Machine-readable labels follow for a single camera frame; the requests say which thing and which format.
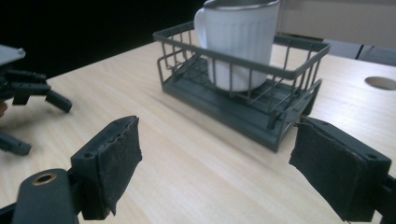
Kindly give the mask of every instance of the screw hole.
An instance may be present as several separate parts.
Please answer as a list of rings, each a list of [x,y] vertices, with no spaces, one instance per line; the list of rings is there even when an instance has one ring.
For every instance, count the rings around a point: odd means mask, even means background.
[[[372,159],[372,160],[376,160],[376,156],[373,154],[367,154],[367,157]]]
[[[91,152],[87,152],[84,154],[84,158],[89,158],[89,157],[92,157]]]
[[[51,182],[52,180],[54,180],[55,178],[56,178],[56,174],[44,174],[44,175],[37,177],[33,181],[33,185],[36,185],[36,186],[45,185],[45,184],[48,184],[49,182]]]

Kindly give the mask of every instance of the white wall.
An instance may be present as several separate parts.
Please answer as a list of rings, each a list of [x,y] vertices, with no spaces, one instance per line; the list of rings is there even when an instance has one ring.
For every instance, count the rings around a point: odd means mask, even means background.
[[[396,49],[396,0],[281,0],[278,31]]]

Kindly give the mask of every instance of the gray surface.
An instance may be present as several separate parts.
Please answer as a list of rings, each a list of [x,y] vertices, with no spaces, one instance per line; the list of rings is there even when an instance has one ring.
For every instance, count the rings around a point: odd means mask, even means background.
[[[14,49],[0,45],[0,66],[22,59],[24,56],[25,52],[23,49]]]

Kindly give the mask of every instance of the black mechanical part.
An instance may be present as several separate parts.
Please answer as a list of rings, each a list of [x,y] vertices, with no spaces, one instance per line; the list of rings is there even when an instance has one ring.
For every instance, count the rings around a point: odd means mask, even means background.
[[[12,223],[78,223],[73,206],[67,172],[43,171],[21,183]]]
[[[25,156],[29,154],[32,146],[14,138],[11,135],[0,133],[0,148],[16,155]]]
[[[396,223],[396,185],[391,160],[330,123],[308,117],[298,132],[290,164],[342,220],[371,221],[377,210]]]
[[[23,49],[0,45],[0,51],[0,100],[13,98],[13,105],[26,105],[31,96],[47,96],[50,104],[65,113],[70,111],[72,103],[51,89],[44,74],[12,69],[12,63],[25,56]],[[29,154],[31,146],[0,132],[0,149],[24,156]]]
[[[136,117],[113,121],[71,158],[75,179],[84,180],[84,219],[116,214],[116,202],[142,160],[137,124]]]
[[[51,169],[22,182],[16,203],[0,209],[0,223],[78,223],[106,219],[142,160],[138,118],[108,124],[72,158],[69,171]]]

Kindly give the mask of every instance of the basket base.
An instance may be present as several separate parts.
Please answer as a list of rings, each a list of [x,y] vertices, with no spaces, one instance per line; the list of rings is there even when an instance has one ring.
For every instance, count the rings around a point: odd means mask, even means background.
[[[163,83],[163,91],[177,99],[191,105],[212,118],[228,125],[250,139],[268,147],[274,152],[278,151],[279,143],[293,122],[299,118],[306,104],[289,111],[293,120],[285,127],[282,116],[278,116],[272,129],[267,127],[270,114],[264,105],[249,105],[241,99],[234,99],[228,92],[208,88],[191,79],[169,77]],[[267,80],[264,85],[271,85]]]

